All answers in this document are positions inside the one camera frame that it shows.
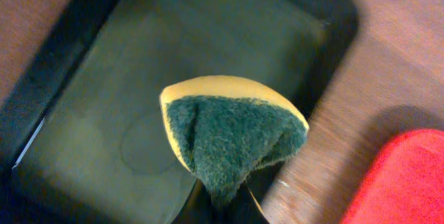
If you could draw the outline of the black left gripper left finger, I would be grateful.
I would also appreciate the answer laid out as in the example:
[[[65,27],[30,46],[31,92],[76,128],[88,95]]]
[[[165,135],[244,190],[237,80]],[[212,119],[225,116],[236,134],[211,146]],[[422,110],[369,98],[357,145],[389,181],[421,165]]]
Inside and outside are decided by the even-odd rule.
[[[212,224],[212,200],[205,186],[197,180],[184,206],[171,224]]]

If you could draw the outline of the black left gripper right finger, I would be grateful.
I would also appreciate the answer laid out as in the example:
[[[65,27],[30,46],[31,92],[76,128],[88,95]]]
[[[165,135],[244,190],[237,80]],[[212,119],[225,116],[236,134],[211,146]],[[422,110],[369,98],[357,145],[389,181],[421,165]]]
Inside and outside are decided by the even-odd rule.
[[[242,184],[236,196],[225,208],[225,223],[228,224],[269,224],[259,203],[247,185]]]

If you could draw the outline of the yellow green sponge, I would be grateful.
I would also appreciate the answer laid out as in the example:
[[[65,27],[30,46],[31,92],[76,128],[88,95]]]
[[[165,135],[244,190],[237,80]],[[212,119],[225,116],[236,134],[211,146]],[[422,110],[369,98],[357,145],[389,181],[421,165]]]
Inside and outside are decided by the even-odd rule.
[[[201,76],[160,94],[164,129],[179,162],[221,208],[246,178],[293,157],[309,124],[287,98],[257,81]]]

